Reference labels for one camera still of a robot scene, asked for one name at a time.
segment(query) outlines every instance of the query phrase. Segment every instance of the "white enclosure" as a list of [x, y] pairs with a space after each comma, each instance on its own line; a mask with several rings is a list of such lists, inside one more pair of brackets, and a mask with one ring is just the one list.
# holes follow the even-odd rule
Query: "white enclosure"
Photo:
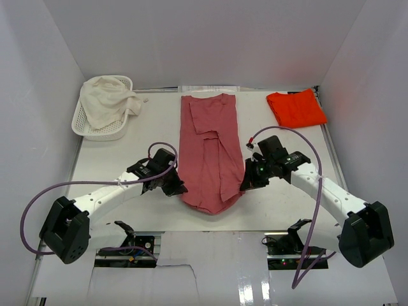
[[[70, 122], [85, 79], [126, 75], [134, 88], [320, 85], [350, 190], [389, 209], [386, 265], [408, 305], [404, 250], [406, 0], [0, 0], [0, 299], [23, 305], [34, 256], [20, 242], [26, 203], [69, 179]], [[31, 245], [55, 190], [30, 212]]]

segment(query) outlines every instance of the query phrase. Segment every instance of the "pink t-shirt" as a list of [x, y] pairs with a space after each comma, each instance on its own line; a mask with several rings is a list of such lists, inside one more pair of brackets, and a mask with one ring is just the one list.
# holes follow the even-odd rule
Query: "pink t-shirt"
[[219, 214], [241, 197], [244, 163], [235, 96], [182, 97], [178, 163], [188, 189], [181, 198], [188, 205]]

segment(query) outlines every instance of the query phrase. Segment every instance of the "white towel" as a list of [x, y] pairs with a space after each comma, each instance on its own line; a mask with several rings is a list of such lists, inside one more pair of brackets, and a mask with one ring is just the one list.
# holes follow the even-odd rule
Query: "white towel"
[[94, 129], [121, 120], [127, 109], [130, 115], [139, 115], [142, 107], [136, 94], [112, 76], [96, 76], [86, 81], [79, 100]]

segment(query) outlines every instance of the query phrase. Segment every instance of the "plastic basket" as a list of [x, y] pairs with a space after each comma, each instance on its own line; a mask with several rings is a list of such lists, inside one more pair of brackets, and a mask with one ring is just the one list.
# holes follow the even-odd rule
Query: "plastic basket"
[[[132, 90], [133, 83], [130, 78], [123, 75], [110, 76], [117, 78], [119, 81], [125, 84], [125, 86], [129, 90]], [[122, 120], [115, 121], [108, 126], [102, 127], [101, 129], [94, 129], [89, 124], [84, 108], [82, 107], [82, 104], [78, 99], [71, 127], [75, 134], [83, 136], [88, 140], [93, 140], [96, 142], [116, 140], [125, 135], [126, 130], [128, 129], [128, 125], [126, 124], [128, 122], [128, 115], [129, 110], [126, 110], [122, 117]]]

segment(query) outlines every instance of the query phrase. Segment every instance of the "white panel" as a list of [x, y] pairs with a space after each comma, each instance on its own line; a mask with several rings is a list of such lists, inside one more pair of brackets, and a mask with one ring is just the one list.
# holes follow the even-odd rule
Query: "white panel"
[[86, 78], [320, 84], [365, 0], [45, 0]]
[[407, 1], [367, 1], [321, 86], [350, 190], [389, 210], [395, 247], [384, 258], [402, 305], [408, 304], [407, 54]]
[[[68, 179], [78, 138], [70, 130], [84, 78], [40, 0], [0, 2], [0, 296], [1, 305], [23, 305], [34, 255], [18, 234], [27, 202]], [[29, 213], [26, 235], [36, 247], [52, 200]]]

